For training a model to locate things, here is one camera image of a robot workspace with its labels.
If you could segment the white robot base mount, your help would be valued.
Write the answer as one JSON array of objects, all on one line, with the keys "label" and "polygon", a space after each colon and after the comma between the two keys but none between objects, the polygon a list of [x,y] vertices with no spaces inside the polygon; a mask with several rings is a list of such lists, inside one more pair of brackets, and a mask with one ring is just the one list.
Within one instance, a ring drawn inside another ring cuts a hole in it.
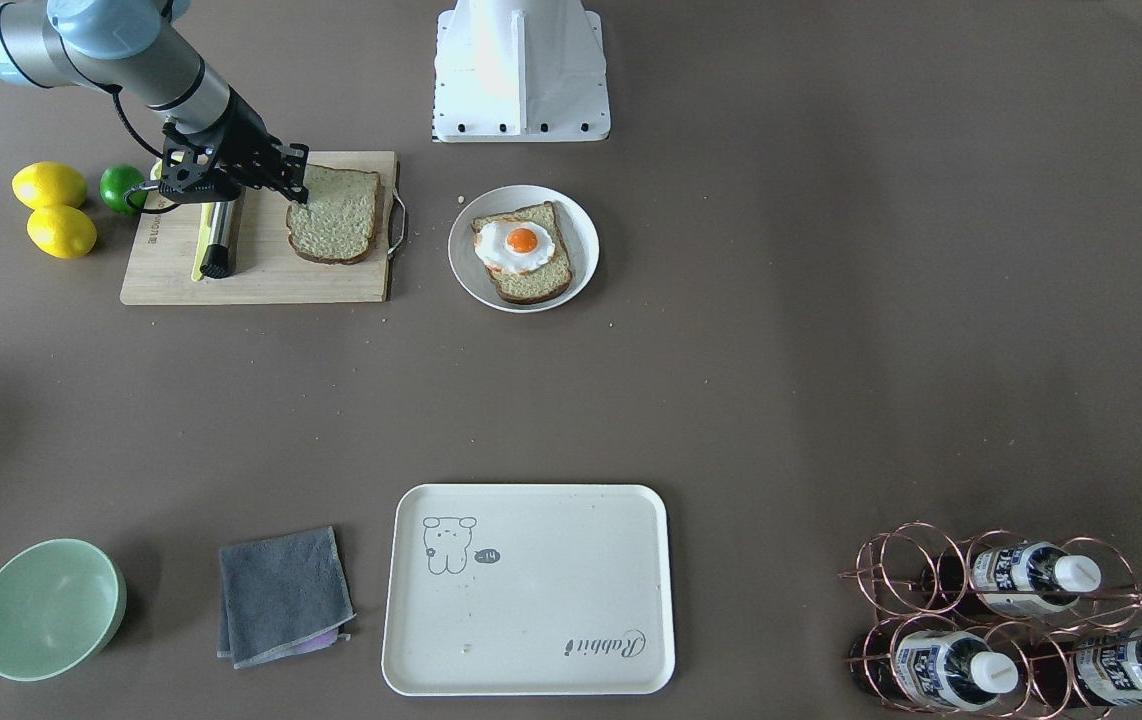
[{"label": "white robot base mount", "polygon": [[580,1],[458,1],[437,17],[431,141],[606,141],[602,21]]}]

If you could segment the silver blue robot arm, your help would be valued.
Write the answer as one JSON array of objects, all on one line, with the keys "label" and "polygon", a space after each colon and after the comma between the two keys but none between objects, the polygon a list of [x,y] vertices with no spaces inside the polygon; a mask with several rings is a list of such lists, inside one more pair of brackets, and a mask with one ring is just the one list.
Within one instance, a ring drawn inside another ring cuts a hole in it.
[{"label": "silver blue robot arm", "polygon": [[186,1],[8,1],[0,5],[0,78],[40,88],[132,94],[163,122],[161,176],[172,205],[234,201],[247,189],[306,202],[309,149],[263,119],[172,29]]}]

